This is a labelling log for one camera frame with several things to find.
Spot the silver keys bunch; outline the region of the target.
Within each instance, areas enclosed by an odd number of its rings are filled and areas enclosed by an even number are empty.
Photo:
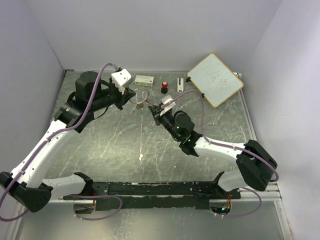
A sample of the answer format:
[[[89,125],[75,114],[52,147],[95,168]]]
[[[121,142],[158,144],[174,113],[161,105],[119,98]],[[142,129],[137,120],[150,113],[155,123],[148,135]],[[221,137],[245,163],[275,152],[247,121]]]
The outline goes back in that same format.
[[[145,105],[146,105],[146,106],[152,105],[147,98],[146,98],[145,100],[142,100],[142,101],[140,101],[140,102],[137,102],[135,108],[136,108],[137,110],[140,110],[140,109],[143,109]]]

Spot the large silver keyring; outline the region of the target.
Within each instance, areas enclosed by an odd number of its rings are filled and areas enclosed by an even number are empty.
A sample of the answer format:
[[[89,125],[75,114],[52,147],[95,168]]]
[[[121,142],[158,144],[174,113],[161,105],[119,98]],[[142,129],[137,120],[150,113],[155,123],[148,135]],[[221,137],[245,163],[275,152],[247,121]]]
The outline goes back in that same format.
[[[140,105],[146,102],[150,96],[150,91],[146,87],[139,87],[134,90],[135,96],[129,101],[132,104]]]

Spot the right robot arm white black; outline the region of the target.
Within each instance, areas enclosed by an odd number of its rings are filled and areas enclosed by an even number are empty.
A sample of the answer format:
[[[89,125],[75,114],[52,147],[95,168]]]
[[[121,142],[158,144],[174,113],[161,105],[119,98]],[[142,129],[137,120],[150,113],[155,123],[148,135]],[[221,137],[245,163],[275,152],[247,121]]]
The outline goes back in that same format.
[[[196,132],[190,116],[182,110],[165,111],[161,105],[153,104],[148,109],[156,125],[163,126],[186,155],[236,163],[237,169],[222,171],[215,177],[211,192],[216,198],[223,199],[229,192],[243,187],[263,192],[272,182],[278,164],[257,141],[215,141]]]

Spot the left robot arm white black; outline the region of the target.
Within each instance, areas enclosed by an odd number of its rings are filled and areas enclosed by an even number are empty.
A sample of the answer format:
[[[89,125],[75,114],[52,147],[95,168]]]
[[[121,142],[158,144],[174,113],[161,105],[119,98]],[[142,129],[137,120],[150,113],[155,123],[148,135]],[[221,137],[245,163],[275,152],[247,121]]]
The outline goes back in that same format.
[[[80,74],[72,92],[53,117],[49,128],[31,153],[11,172],[1,172],[0,185],[30,212],[40,211],[51,199],[77,195],[89,199],[94,194],[93,180],[76,172],[68,177],[46,179],[45,175],[69,140],[81,133],[95,112],[114,105],[119,110],[135,96],[126,70],[111,74],[109,81],[95,71]]]

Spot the white green cardboard box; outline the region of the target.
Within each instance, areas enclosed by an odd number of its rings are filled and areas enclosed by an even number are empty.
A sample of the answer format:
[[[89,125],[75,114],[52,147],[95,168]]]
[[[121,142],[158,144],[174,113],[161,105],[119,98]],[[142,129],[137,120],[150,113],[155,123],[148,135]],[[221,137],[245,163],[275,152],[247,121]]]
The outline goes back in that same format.
[[[136,75],[134,83],[138,86],[144,87],[153,87],[154,86],[154,77],[146,75]]]

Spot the red black stamp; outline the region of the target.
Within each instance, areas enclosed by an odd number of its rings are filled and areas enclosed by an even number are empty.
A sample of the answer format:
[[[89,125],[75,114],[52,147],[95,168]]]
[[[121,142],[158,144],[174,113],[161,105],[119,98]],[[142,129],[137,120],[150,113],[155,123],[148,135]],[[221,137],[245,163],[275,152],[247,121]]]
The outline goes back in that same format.
[[[162,94],[166,94],[168,92],[168,82],[167,81],[162,82],[160,91]]]

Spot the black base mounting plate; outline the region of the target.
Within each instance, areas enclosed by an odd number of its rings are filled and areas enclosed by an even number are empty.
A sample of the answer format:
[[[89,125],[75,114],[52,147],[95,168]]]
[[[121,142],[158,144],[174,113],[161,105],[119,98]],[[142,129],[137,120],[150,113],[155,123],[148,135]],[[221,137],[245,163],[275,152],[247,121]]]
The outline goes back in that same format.
[[[209,210],[210,201],[225,202],[228,195],[239,200],[236,188],[230,192],[218,189],[214,181],[170,182],[94,182],[91,191],[82,196],[118,196],[123,209],[195,208]]]

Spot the small whiteboard yellow frame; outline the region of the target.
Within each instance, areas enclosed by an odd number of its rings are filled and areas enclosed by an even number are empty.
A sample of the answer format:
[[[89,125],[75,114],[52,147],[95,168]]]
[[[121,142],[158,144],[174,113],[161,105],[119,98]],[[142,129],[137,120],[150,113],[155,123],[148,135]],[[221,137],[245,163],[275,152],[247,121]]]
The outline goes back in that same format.
[[[244,87],[242,80],[215,53],[201,60],[187,77],[214,108]]]

